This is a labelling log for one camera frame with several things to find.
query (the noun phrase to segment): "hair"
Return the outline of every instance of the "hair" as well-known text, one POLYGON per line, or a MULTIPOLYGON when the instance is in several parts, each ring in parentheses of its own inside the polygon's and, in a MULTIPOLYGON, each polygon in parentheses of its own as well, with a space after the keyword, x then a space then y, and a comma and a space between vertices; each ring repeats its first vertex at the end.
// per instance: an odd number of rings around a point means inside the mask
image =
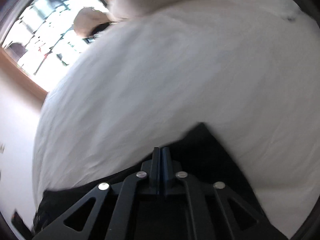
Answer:
POLYGON ((91 32, 90 32, 90 36, 95 35, 98 32, 102 32, 104 31, 106 28, 108 28, 110 25, 110 22, 106 22, 106 23, 102 23, 99 24, 98 26, 96 26, 91 32))

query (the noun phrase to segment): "window glass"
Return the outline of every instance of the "window glass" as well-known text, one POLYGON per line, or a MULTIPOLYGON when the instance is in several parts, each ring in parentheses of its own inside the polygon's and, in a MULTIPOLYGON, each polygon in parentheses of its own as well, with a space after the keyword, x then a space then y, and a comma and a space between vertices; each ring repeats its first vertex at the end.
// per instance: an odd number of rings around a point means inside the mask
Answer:
POLYGON ((73 30, 73 20, 84 7, 108 12, 100 0, 34 0, 4 40, 18 67, 47 91, 94 41, 81 39, 73 30))

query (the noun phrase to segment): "white wall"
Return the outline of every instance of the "white wall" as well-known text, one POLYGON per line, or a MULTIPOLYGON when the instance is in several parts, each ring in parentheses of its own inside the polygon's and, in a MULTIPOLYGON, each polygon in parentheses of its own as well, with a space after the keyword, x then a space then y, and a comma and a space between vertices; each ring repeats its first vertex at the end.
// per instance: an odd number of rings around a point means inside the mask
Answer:
POLYGON ((11 228, 14 209, 28 227, 32 226, 36 211, 31 172, 41 105, 0 68, 0 144, 5 144, 4 153, 0 154, 0 211, 11 228))

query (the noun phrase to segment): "triangular cutout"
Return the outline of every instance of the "triangular cutout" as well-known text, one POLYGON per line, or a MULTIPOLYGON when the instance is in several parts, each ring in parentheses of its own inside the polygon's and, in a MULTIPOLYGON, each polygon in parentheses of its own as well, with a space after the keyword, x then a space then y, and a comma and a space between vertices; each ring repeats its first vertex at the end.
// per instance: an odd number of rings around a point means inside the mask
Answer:
POLYGON ((70 215, 63 223, 75 231, 82 231, 90 215, 90 212, 96 202, 95 198, 89 198, 80 208, 70 215))
POLYGON ((257 220, 254 219, 243 207, 241 207, 236 201, 233 199, 228 199, 228 203, 233 212, 233 216, 238 223, 238 226, 241 231, 244 231, 254 225, 257 224, 257 220))

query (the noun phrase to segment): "metal screw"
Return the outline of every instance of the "metal screw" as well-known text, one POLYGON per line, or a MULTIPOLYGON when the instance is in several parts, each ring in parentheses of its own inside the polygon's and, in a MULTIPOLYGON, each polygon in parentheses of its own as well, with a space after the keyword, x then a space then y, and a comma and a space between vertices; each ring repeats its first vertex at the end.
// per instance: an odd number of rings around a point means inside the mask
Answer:
POLYGON ((144 178, 144 177, 146 177, 148 174, 145 172, 145 171, 138 171, 137 172, 137 174, 136 174, 136 176, 138 177, 138 178, 144 178))
POLYGON ((108 183, 106 183, 106 182, 102 182, 102 183, 100 183, 99 185, 98 185, 98 189, 100 189, 100 190, 106 190, 106 189, 108 189, 109 188, 109 184, 108 183))
POLYGON ((226 186, 222 181, 218 181, 215 184, 213 184, 213 187, 216 189, 223 189, 226 186))
POLYGON ((179 171, 176 173, 176 177, 180 179, 185 178, 187 176, 188 176, 188 173, 186 173, 185 171, 179 171))

